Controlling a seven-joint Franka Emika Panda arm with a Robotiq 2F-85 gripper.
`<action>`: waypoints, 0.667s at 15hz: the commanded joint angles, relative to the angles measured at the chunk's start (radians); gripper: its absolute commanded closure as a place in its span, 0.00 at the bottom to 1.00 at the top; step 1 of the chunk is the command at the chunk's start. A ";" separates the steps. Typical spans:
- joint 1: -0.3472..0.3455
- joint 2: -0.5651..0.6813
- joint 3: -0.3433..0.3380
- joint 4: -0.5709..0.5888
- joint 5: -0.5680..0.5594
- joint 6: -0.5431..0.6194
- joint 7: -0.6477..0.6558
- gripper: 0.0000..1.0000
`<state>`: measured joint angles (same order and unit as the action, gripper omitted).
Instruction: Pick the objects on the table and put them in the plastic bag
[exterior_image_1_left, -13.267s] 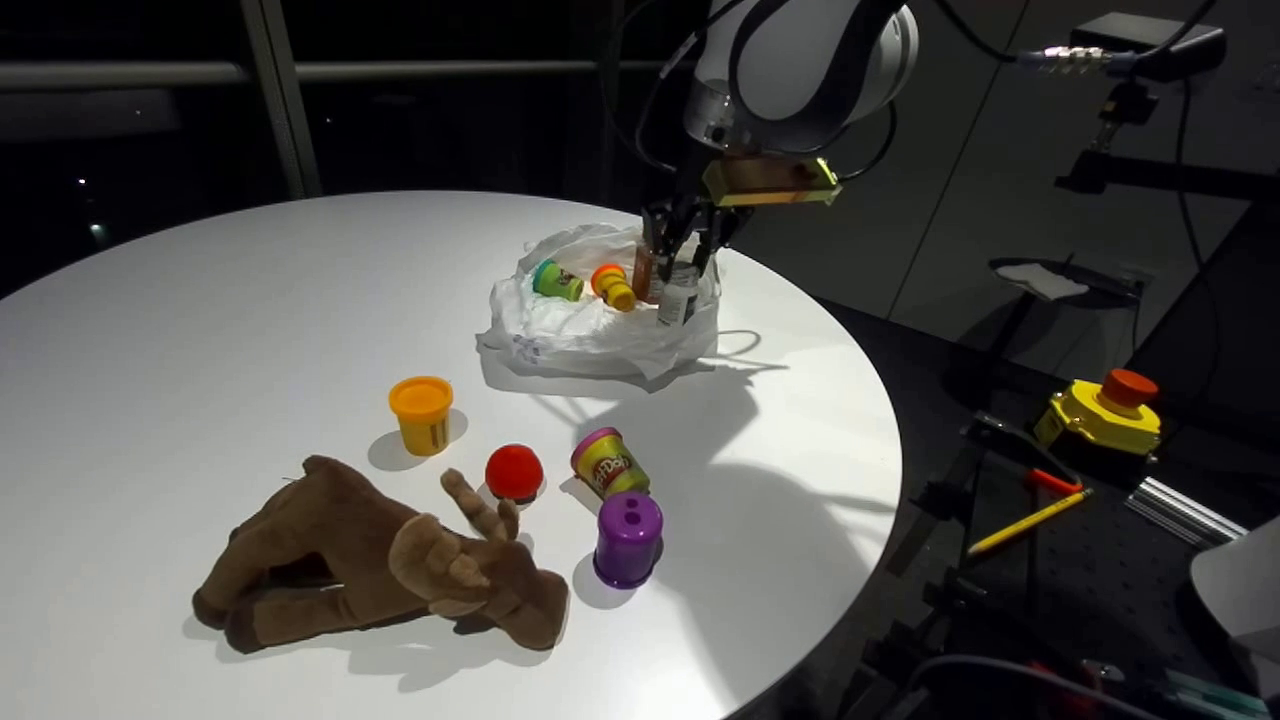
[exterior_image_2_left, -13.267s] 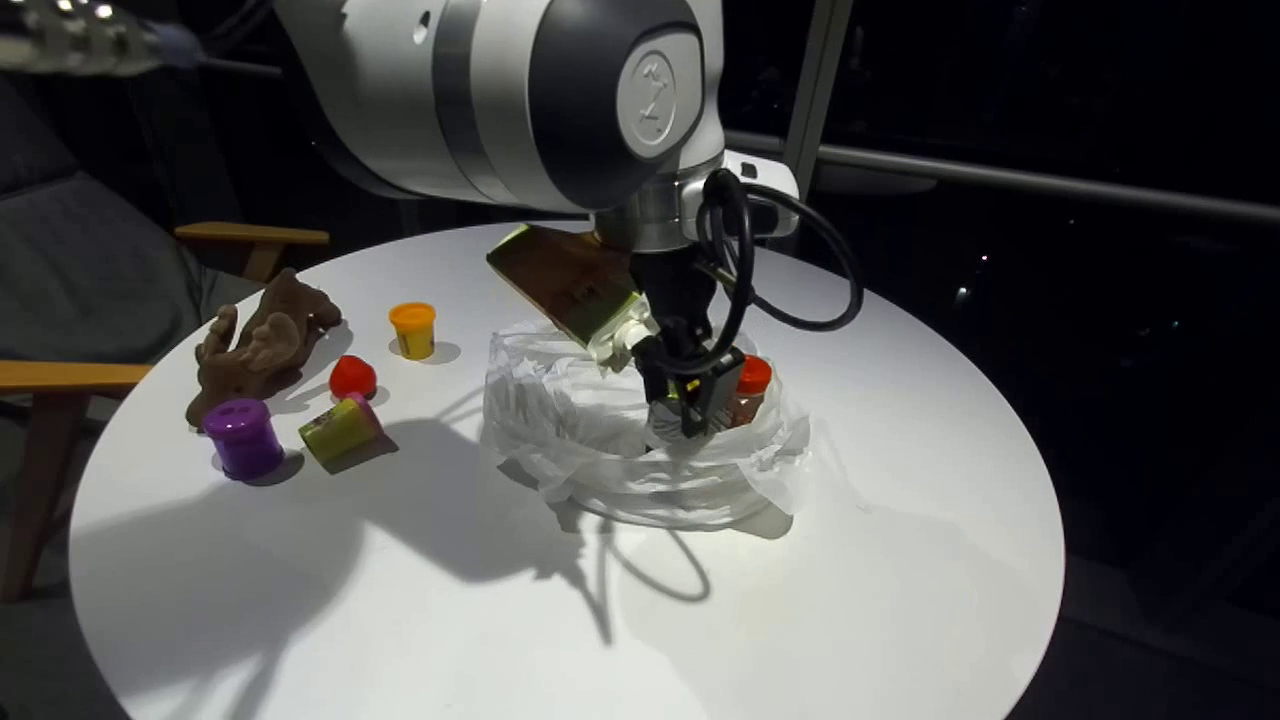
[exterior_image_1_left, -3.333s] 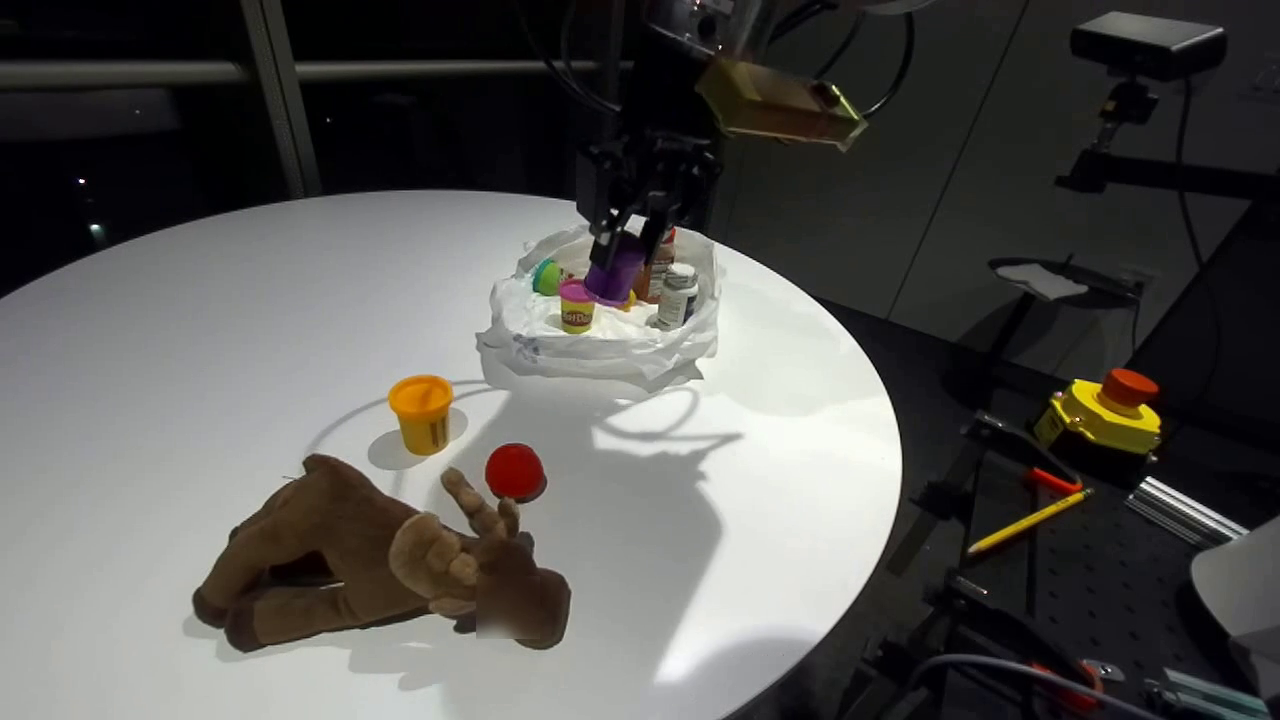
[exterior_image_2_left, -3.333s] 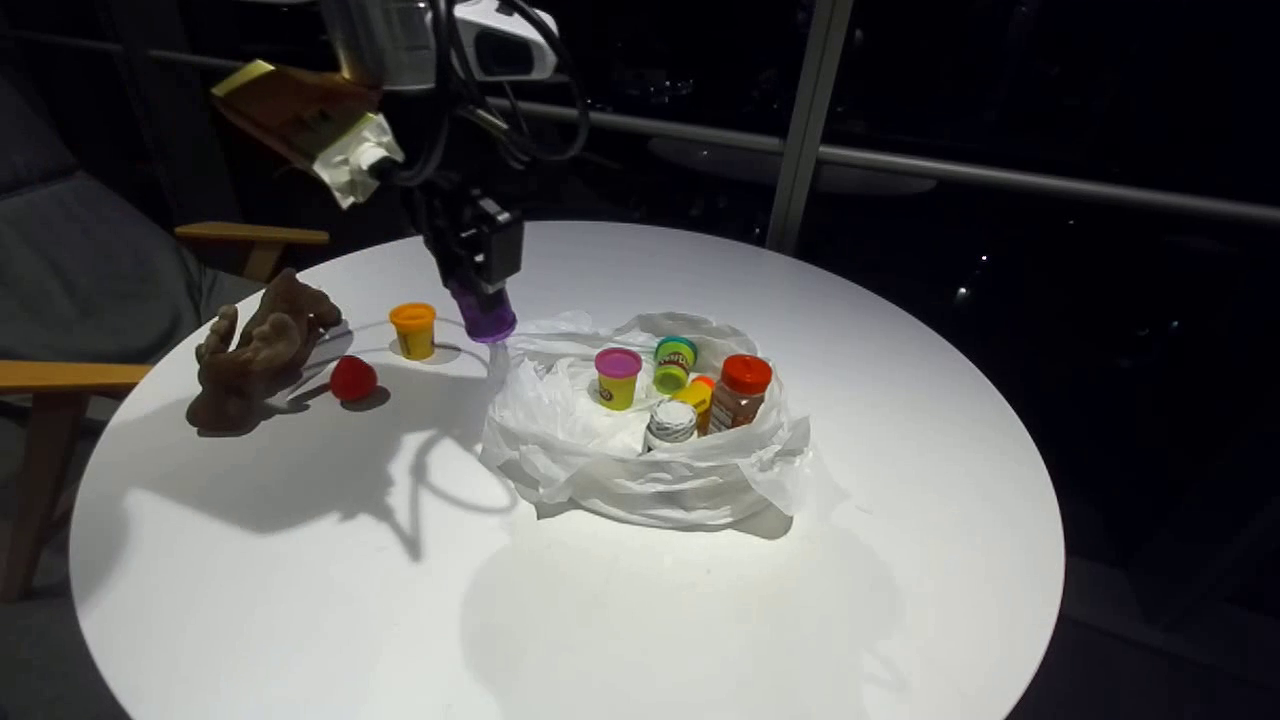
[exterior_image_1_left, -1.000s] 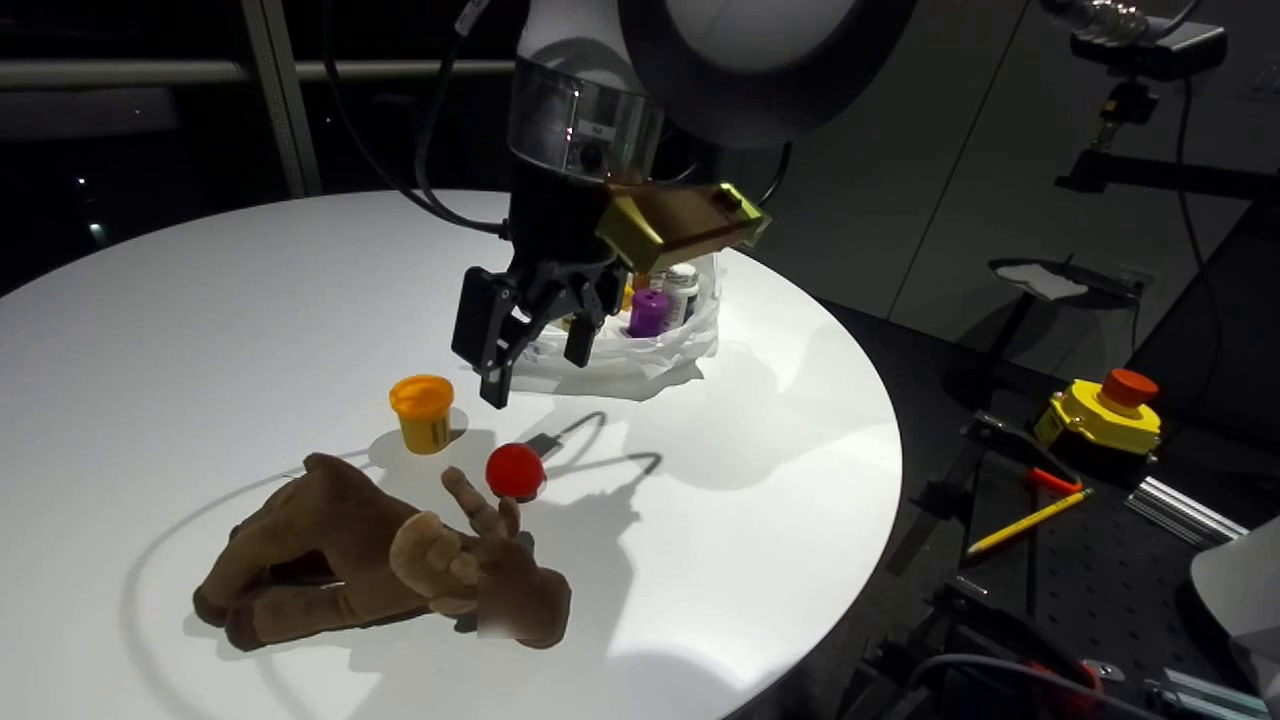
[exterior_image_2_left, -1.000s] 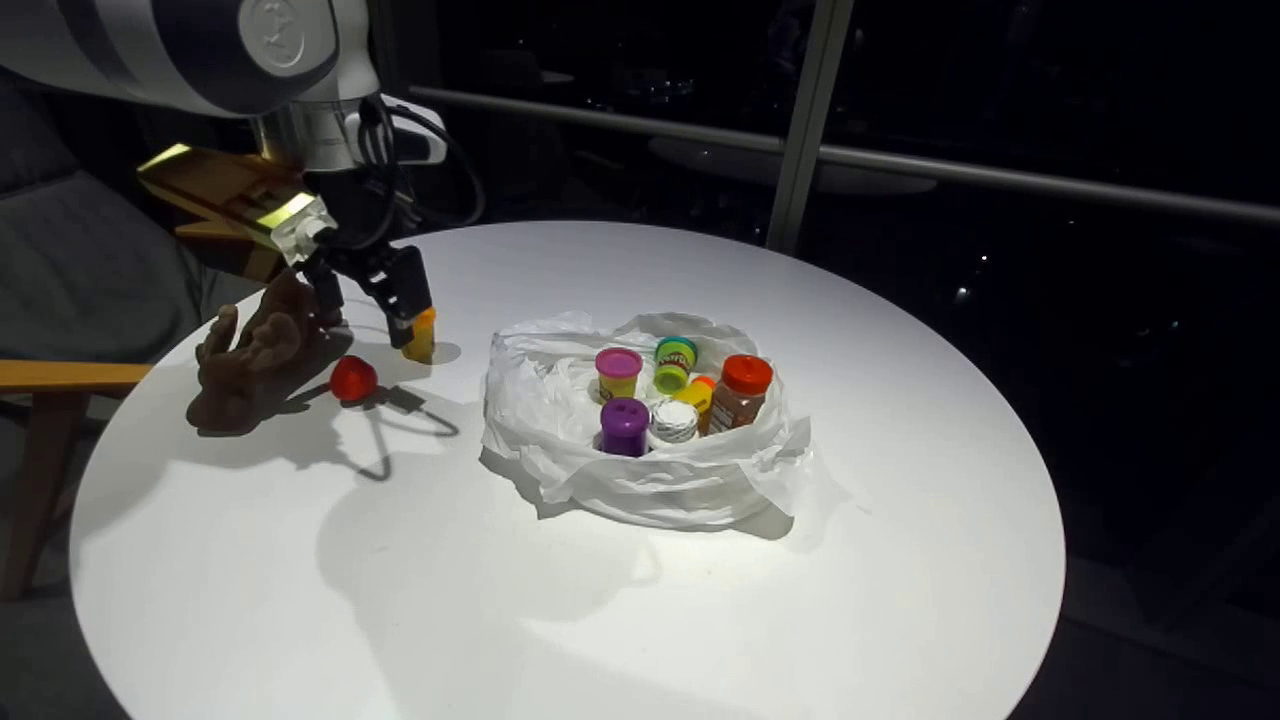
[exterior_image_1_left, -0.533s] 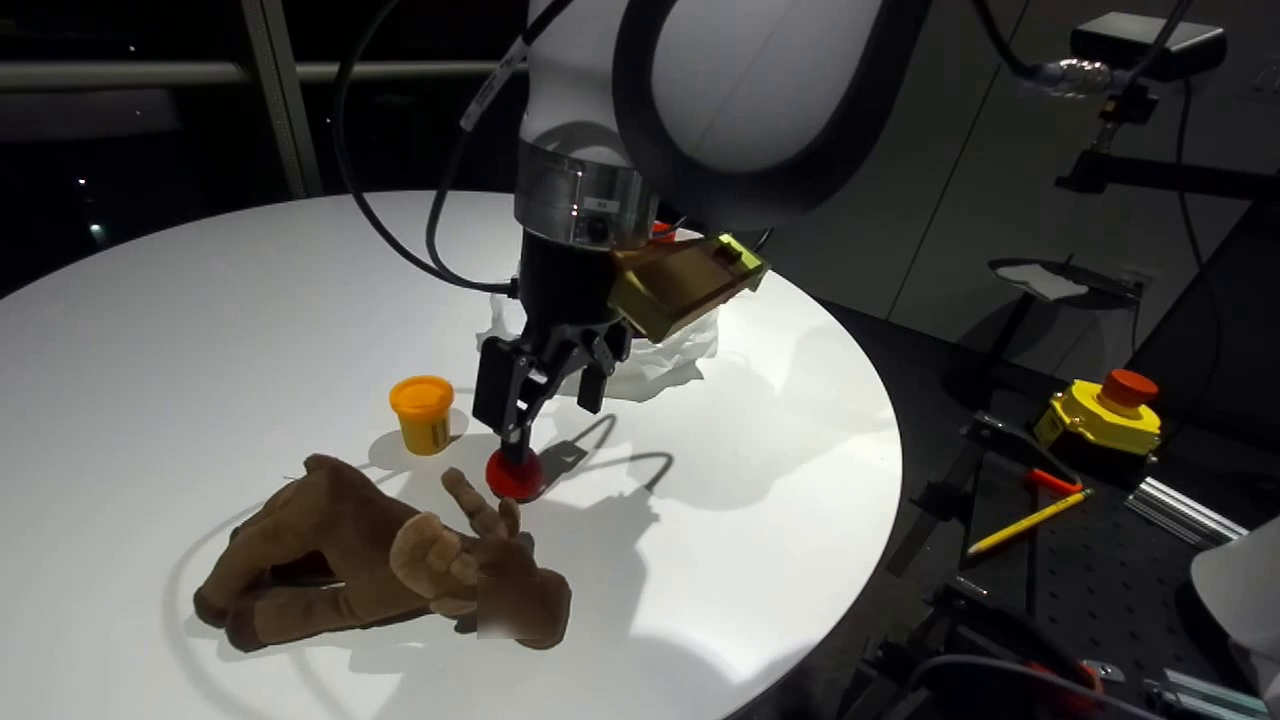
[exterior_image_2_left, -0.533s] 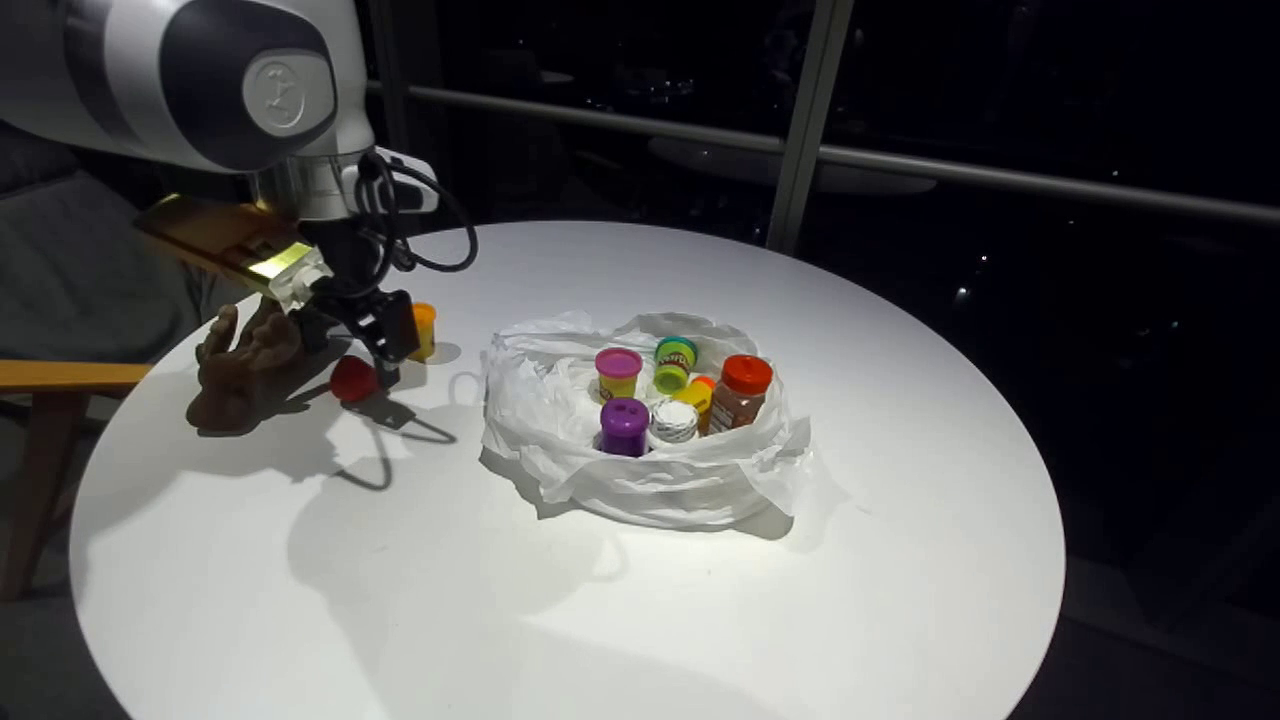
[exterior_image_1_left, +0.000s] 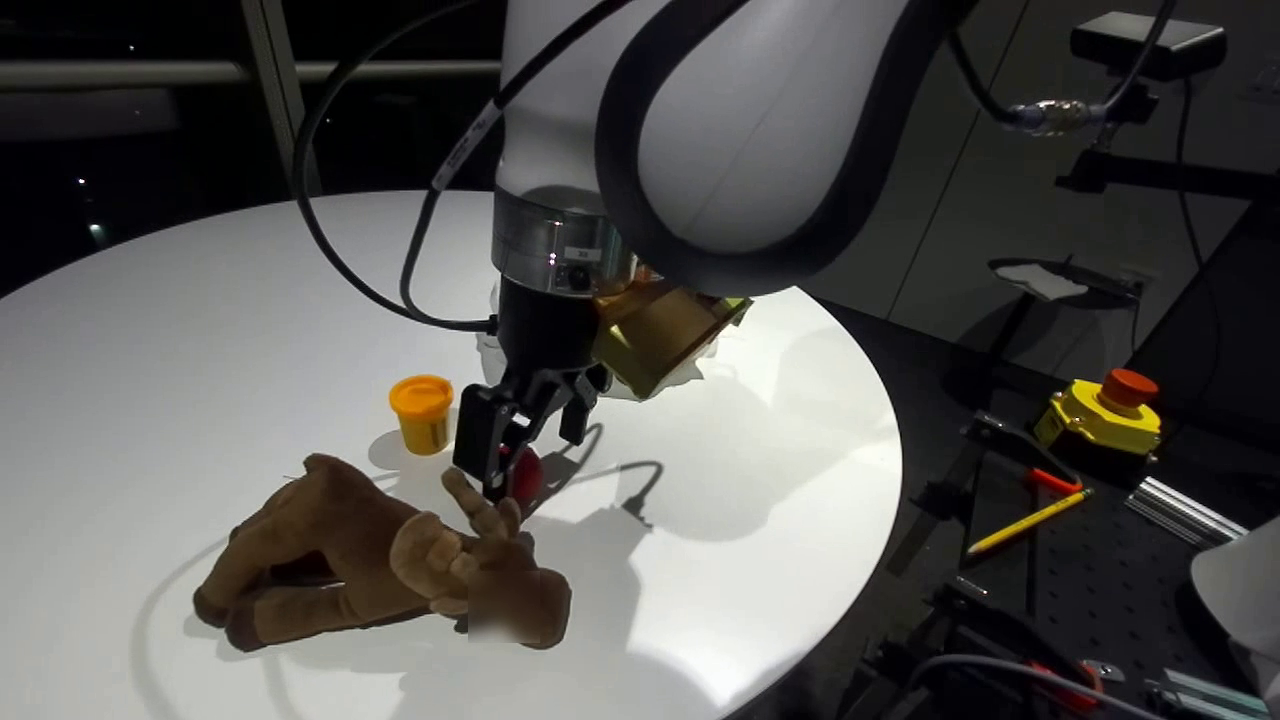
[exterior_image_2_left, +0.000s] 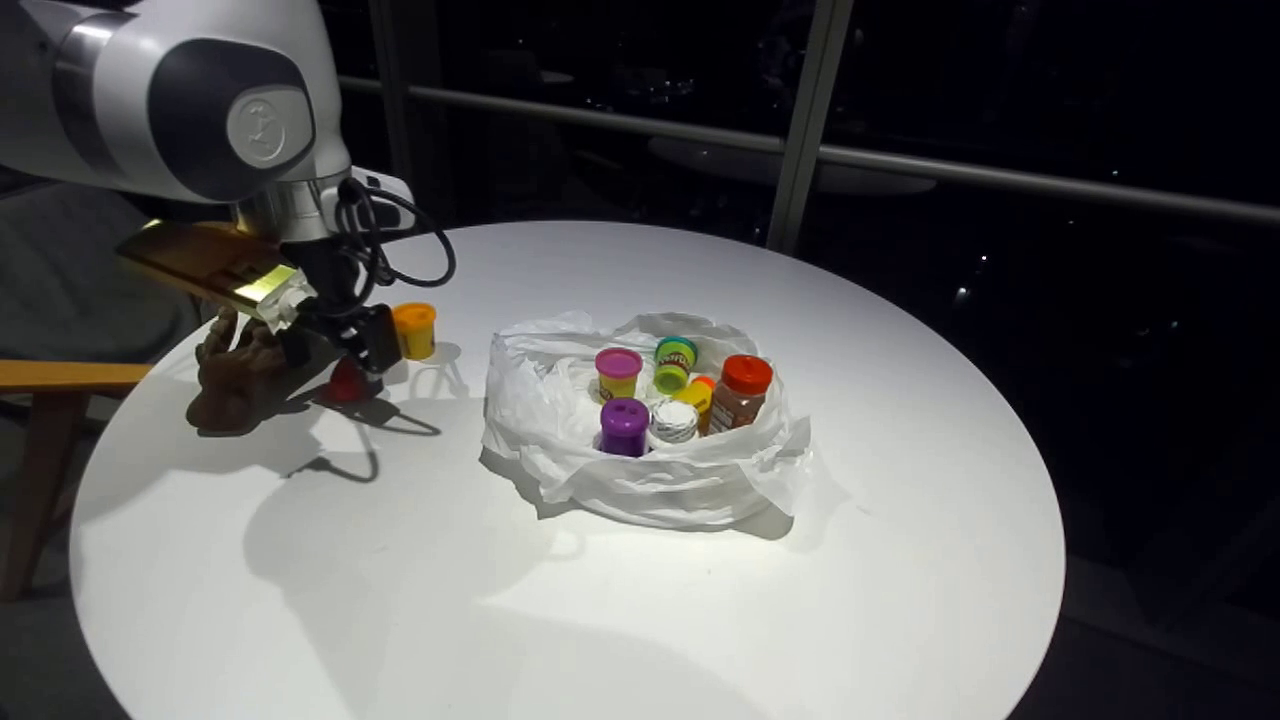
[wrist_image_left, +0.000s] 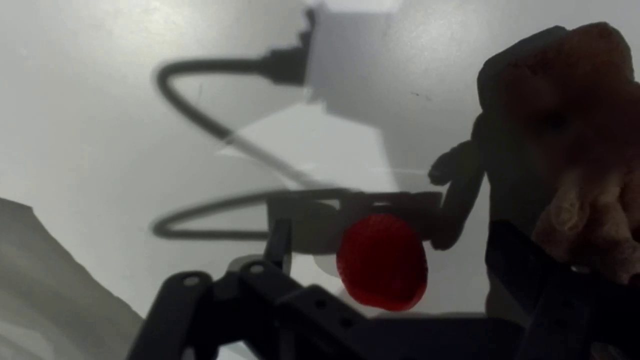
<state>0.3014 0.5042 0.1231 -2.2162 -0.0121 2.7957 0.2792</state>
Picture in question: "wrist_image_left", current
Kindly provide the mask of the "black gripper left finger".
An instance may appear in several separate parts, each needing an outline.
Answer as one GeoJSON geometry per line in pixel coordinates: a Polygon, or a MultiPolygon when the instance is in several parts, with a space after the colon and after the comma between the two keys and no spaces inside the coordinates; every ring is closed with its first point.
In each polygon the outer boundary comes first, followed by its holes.
{"type": "Polygon", "coordinates": [[[390,360],[394,345],[379,325],[320,286],[298,284],[290,257],[292,224],[277,220],[263,255],[221,279],[169,277],[125,360],[218,360],[234,342],[260,360],[390,360]]]}

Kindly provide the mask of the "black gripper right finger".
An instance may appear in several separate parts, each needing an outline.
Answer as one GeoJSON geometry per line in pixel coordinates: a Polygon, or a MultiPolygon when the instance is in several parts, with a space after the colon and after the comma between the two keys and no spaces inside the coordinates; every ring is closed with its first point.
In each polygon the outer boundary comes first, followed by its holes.
{"type": "Polygon", "coordinates": [[[640,360],[637,289],[572,273],[510,223],[491,223],[489,277],[525,310],[525,325],[495,318],[420,318],[400,360],[589,360],[598,346],[640,360]]]}

